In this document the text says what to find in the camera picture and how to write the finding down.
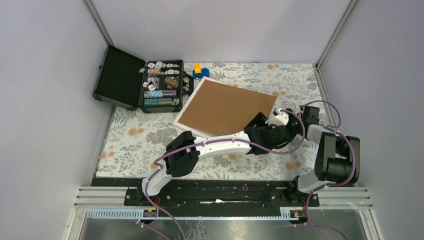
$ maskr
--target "metal frame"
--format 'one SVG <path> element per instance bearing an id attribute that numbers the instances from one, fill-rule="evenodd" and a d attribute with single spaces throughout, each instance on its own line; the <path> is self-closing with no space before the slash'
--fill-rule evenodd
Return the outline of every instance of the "metal frame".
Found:
<path id="1" fill-rule="evenodd" d="M 318 59 L 318 62 L 316 63 L 316 68 L 320 69 L 321 66 L 324 64 L 324 61 L 326 60 L 326 57 L 328 56 L 331 48 L 333 47 L 335 41 L 340 35 L 340 32 L 342 31 L 343 27 L 345 26 L 349 16 L 351 15 L 352 11 L 354 10 L 355 6 L 357 5 L 359 0 L 350 0 L 349 4 L 347 5 L 346 9 L 343 12 L 343 15 L 341 16 L 340 20 L 337 23 L 337 26 L 335 27 L 335 30 L 333 31 L 327 45 L 324 48 L 324 51 L 322 52 L 321 56 Z"/>
<path id="2" fill-rule="evenodd" d="M 94 165 L 91 169 L 91 173 L 90 173 L 90 176 L 89 176 L 88 186 L 91 186 L 92 181 L 93 181 L 93 177 L 95 176 L 96 171 L 97 171 L 97 167 L 99 166 L 99 161 L 100 161 L 99 156 L 101 155 L 101 153 L 103 152 L 103 149 L 105 148 L 106 138 L 109 135 L 109 129 L 111 128 L 112 121 L 114 120 L 116 108 L 117 108 L 116 106 L 112 106 L 110 113 L 109 113 L 109 119 L 107 120 L 106 126 L 104 126 L 103 134 L 101 135 L 100 145 L 98 146 L 97 155 L 96 155 Z"/>
<path id="3" fill-rule="evenodd" d="M 87 11 L 90 13 L 95 25 L 98 28 L 98 31 L 100 32 L 101 36 L 103 37 L 104 41 L 108 46 L 114 45 L 114 42 L 112 41 L 111 36 L 108 33 L 108 30 L 106 29 L 105 25 L 103 24 L 102 19 L 99 16 L 99 13 L 97 12 L 96 7 L 94 6 L 94 3 L 92 0 L 82 0 L 85 7 L 87 8 Z"/>
<path id="4" fill-rule="evenodd" d="M 73 208 L 73 221 L 67 240 L 78 240 L 84 229 L 86 218 L 139 219 L 142 210 L 154 210 L 151 206 L 124 206 L 126 191 L 135 187 L 80 187 Z M 365 187 L 329 187 L 318 193 L 320 210 L 356 210 L 369 240 L 383 240 L 368 191 Z M 302 207 L 280 207 L 281 217 L 180 217 L 180 220 L 289 220 L 288 211 L 302 210 Z"/>
<path id="5" fill-rule="evenodd" d="M 324 79 L 321 75 L 321 71 L 318 70 L 316 67 L 313 67 L 313 71 L 315 73 L 315 79 L 316 79 L 316 82 L 318 83 L 318 89 L 321 93 L 322 100 L 331 103 L 329 94 L 327 92 L 327 87 L 326 87 L 326 85 L 324 83 Z M 337 121 L 339 121 L 339 120 L 336 118 L 336 114 L 334 113 L 331 106 L 329 106 L 328 104 L 324 104 L 324 110 L 325 110 L 325 113 L 328 116 L 328 120 L 330 121 L 330 124 L 333 125 L 333 126 L 337 125 Z"/>

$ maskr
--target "toy truck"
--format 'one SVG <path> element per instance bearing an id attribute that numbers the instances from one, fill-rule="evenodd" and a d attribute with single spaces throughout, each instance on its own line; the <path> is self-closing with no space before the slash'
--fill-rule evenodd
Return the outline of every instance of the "toy truck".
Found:
<path id="1" fill-rule="evenodd" d="M 194 64 L 193 78 L 197 80 L 203 77 L 210 77 L 209 69 L 207 69 L 206 67 L 201 68 L 200 63 Z"/>

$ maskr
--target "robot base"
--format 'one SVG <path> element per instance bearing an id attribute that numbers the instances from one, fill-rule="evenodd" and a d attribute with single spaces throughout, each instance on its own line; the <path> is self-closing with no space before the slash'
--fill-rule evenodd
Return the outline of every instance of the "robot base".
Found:
<path id="1" fill-rule="evenodd" d="M 294 181 L 173 179 L 151 196 L 175 217 L 278 217 L 280 207 L 304 207 L 308 194 L 296 191 Z M 150 206 L 141 189 L 128 189 L 125 206 Z M 318 196 L 309 206 L 320 205 Z"/>

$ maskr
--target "purple cable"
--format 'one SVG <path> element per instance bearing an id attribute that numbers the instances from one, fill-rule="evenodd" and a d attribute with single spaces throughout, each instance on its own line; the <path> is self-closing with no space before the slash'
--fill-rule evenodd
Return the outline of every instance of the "purple cable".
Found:
<path id="1" fill-rule="evenodd" d="M 314 223 L 314 224 L 318 227 L 329 228 L 329 229 L 339 233 L 345 240 L 348 239 L 348 237 L 342 231 L 340 231 L 339 229 L 337 229 L 333 226 L 330 226 L 330 225 L 327 225 L 327 224 L 321 224 L 321 223 Z M 311 226 L 311 224 L 306 223 L 306 225 L 305 225 L 305 224 L 299 223 L 299 224 L 296 224 L 296 225 L 284 225 L 284 226 L 281 226 L 281 228 L 289 228 L 289 227 L 292 227 L 292 228 L 296 227 L 297 228 L 297 227 L 306 227 L 306 226 Z"/>
<path id="2" fill-rule="evenodd" d="M 159 210 L 161 210 L 162 212 L 164 212 L 166 215 L 168 215 L 174 222 L 175 222 L 175 224 L 176 224 L 176 226 L 178 227 L 178 229 L 179 229 L 179 231 L 181 232 L 181 234 L 182 234 L 182 239 L 183 240 L 186 240 L 186 235 L 184 234 L 184 230 L 183 230 L 183 227 L 181 227 L 181 225 L 180 225 L 180 223 L 178 223 L 178 221 L 175 219 L 175 217 L 171 214 L 171 213 L 169 213 L 167 210 L 165 210 L 165 209 L 163 209 L 162 207 L 160 207 L 159 205 L 157 205 L 156 203 L 154 203 L 153 201 L 152 201 L 152 199 L 149 197 L 149 194 L 148 194 L 148 192 L 147 192 L 147 189 L 148 189 L 148 186 L 149 186 L 149 181 L 156 175 L 156 174 L 158 174 L 159 172 L 161 171 L 161 169 L 158 169 L 158 170 L 156 170 L 149 178 L 148 178 L 148 180 L 147 180 L 147 182 L 146 182 L 146 186 L 145 186 L 145 188 L 144 188 L 144 191 L 145 191 L 145 196 L 146 196 L 146 198 L 147 198 L 147 200 L 150 202 L 150 204 L 152 204 L 153 206 L 155 206 L 157 209 L 159 209 Z"/>
<path id="3" fill-rule="evenodd" d="M 339 112 L 339 110 L 337 109 L 337 107 L 336 107 L 336 106 L 334 106 L 331 102 L 328 102 L 328 101 L 325 101 L 325 100 L 315 100 L 315 101 L 310 101 L 310 102 L 305 103 L 305 104 L 300 105 L 300 106 L 308 106 L 308 105 L 311 105 L 311 104 L 314 104 L 314 103 L 325 103 L 325 104 L 330 105 L 330 106 L 331 106 L 331 107 L 335 110 L 335 112 L 337 113 L 338 124 L 337 124 L 336 126 L 333 126 L 333 125 L 327 125 L 327 127 L 332 128 L 332 129 L 331 129 L 332 131 L 335 131 L 335 129 L 340 128 L 340 124 L 342 124 L 342 119 L 340 118 L 340 112 Z"/>
<path id="4" fill-rule="evenodd" d="M 284 110 L 284 109 L 282 109 L 281 110 L 282 112 L 285 112 L 285 113 L 288 113 L 288 114 L 291 114 L 291 115 L 293 115 L 293 116 L 295 116 L 296 117 L 296 119 L 300 122 L 300 125 L 301 125 L 301 127 L 302 127 L 302 139 L 300 140 L 300 143 L 293 149 L 293 150 L 290 150 L 290 151 L 286 151 L 286 152 L 283 152 L 283 151 L 274 151 L 274 150 L 272 150 L 272 149 L 268 149 L 268 148 L 266 148 L 266 147 L 263 147 L 263 146 L 261 146 L 261 145 L 259 145 L 259 144 L 257 144 L 257 143 L 254 143 L 254 142 L 251 142 L 251 141 L 247 141 L 247 140 L 244 140 L 244 139 L 239 139 L 239 138 L 236 138 L 236 139 L 234 139 L 234 141 L 236 142 L 243 142 L 243 143 L 247 143 L 247 144 L 250 144 L 250 145 L 253 145 L 253 146 L 255 146 L 255 147 L 258 147 L 258 148 L 260 148 L 260 149 L 262 149 L 262 150 L 265 150 L 265 151 L 268 151 L 268 152 L 270 152 L 270 153 L 273 153 L 273 154 L 279 154 L 279 155 L 284 155 L 284 154 L 291 154 L 291 153 L 293 153 L 294 151 L 296 151 L 297 149 L 299 149 L 301 146 L 302 146 L 302 144 L 303 144 L 303 142 L 304 142 L 304 140 L 305 140 L 305 125 L 303 124 L 303 122 L 302 122 L 302 119 L 298 116 L 298 115 L 296 115 L 294 112 L 292 112 L 292 111 L 289 111 L 289 110 Z M 155 165 L 157 165 L 157 166 L 159 166 L 160 167 L 160 169 L 158 169 L 158 170 L 156 170 L 152 175 L 150 175 L 150 177 L 147 179 L 147 182 L 146 182 L 146 186 L 145 186 L 145 188 L 144 188 L 144 195 L 146 196 L 146 198 L 147 198 L 147 200 L 150 202 L 150 204 L 152 204 L 153 206 L 155 206 L 156 208 L 158 208 L 159 210 L 161 210 L 162 212 L 164 212 L 166 215 L 168 215 L 174 222 L 175 222 L 175 224 L 178 226 L 178 229 L 179 229 L 179 231 L 181 232 L 181 234 L 182 234 L 182 238 L 183 238 L 183 240 L 186 240 L 186 235 L 184 234 L 184 230 L 183 230 L 183 228 L 181 227 L 181 225 L 178 223 L 178 221 L 175 219 L 175 217 L 174 216 L 172 216 L 172 214 L 171 213 L 169 213 L 168 211 L 166 211 L 165 209 L 163 209 L 162 207 L 160 207 L 160 206 L 158 206 L 156 203 L 154 203 L 153 201 L 152 201 L 152 199 L 149 197 L 149 194 L 148 194 L 148 185 L 149 185 L 149 182 L 152 180 L 152 178 L 154 177 L 154 176 L 156 176 L 163 168 L 164 168 L 164 166 L 162 165 L 162 164 L 160 164 L 159 163 L 159 161 L 160 160 L 162 160 L 162 159 L 164 159 L 164 158 L 167 158 L 167 157 L 169 157 L 169 156 L 171 156 L 171 155 L 173 155 L 173 154 L 175 154 L 175 153 L 178 153 L 178 152 L 181 152 L 181 151 L 184 151 L 184 150 L 186 150 L 186 149 L 190 149 L 190 148 L 195 148 L 195 147 L 197 147 L 197 146 L 202 146 L 202 145 L 207 145 L 207 144 L 213 144 L 213 143 L 221 143 L 221 142 L 232 142 L 233 141 L 233 139 L 232 138 L 227 138 L 227 139 L 216 139 L 216 140 L 210 140 L 210 141 L 206 141 L 206 142 L 199 142 L 199 143 L 195 143 L 195 144 L 191 144 L 191 145 L 187 145 L 187 146 L 183 146 L 183 147 L 180 147 L 180 148 L 178 148 L 178 149 L 175 149 L 175 150 L 173 150 L 173 151 L 170 151 L 170 152 L 168 152 L 168 153 L 165 153 L 164 155 L 162 155 L 161 157 L 159 157 L 158 159 L 156 159 L 154 162 L 153 162 L 153 164 L 155 164 Z"/>
<path id="5" fill-rule="evenodd" d="M 157 229 L 156 229 L 156 228 L 154 228 L 154 227 L 149 226 L 148 224 L 141 223 L 141 227 L 147 227 L 148 229 L 153 230 L 153 231 L 154 231 L 154 232 L 156 232 L 157 234 L 161 235 L 164 239 L 166 239 L 166 240 L 171 240 L 169 237 L 167 237 L 167 236 L 166 236 L 165 234 L 163 234 L 161 231 L 157 230 Z"/>
<path id="6" fill-rule="evenodd" d="M 333 129 L 331 129 L 331 128 L 329 128 L 329 127 L 325 127 L 325 129 L 327 129 L 327 130 L 329 130 L 329 131 L 334 131 Z M 340 182 L 340 183 L 329 183 L 329 184 L 323 184 L 323 185 L 321 185 L 321 186 L 319 186 L 319 187 L 317 187 L 317 188 L 313 189 L 313 190 L 309 193 L 309 195 L 307 196 L 307 199 L 306 199 L 306 205 L 305 205 L 305 208 L 306 208 L 306 215 L 307 215 L 307 216 L 309 216 L 309 202 L 310 202 L 310 200 L 311 200 L 312 195 L 313 195 L 315 192 L 317 192 L 317 191 L 319 191 L 319 190 L 321 190 L 321 189 L 327 188 L 327 187 L 338 187 L 338 186 L 343 186 L 343 185 L 347 184 L 348 182 L 350 182 L 350 181 L 352 180 L 352 178 L 354 177 L 354 175 L 355 175 L 355 169 L 356 169 L 356 156 L 355 156 L 354 148 L 353 148 L 353 146 L 352 146 L 351 142 L 348 140 L 348 138 L 347 138 L 347 137 L 346 137 L 343 133 L 341 133 L 341 132 L 339 132 L 339 131 L 335 131 L 334 133 L 335 133 L 335 134 L 337 134 L 337 135 L 339 135 L 339 136 L 341 136 L 341 137 L 344 139 L 344 141 L 346 142 L 347 146 L 349 147 L 350 154 L 352 154 L 352 171 L 350 172 L 349 177 L 348 177 L 348 178 L 346 178 L 346 180 L 344 180 L 344 181 L 342 181 L 342 182 Z M 316 224 L 316 223 L 313 223 L 310 217 L 308 218 L 308 221 L 309 221 L 310 225 L 313 227 L 313 229 L 315 229 L 315 231 L 316 231 L 317 233 L 319 233 L 319 235 L 321 235 L 321 236 L 322 236 L 323 238 L 325 238 L 325 239 L 332 240 L 331 238 L 329 238 L 329 237 L 327 237 L 326 235 L 324 235 L 321 231 L 319 231 L 319 230 L 315 227 L 315 225 L 317 225 L 317 224 Z"/>

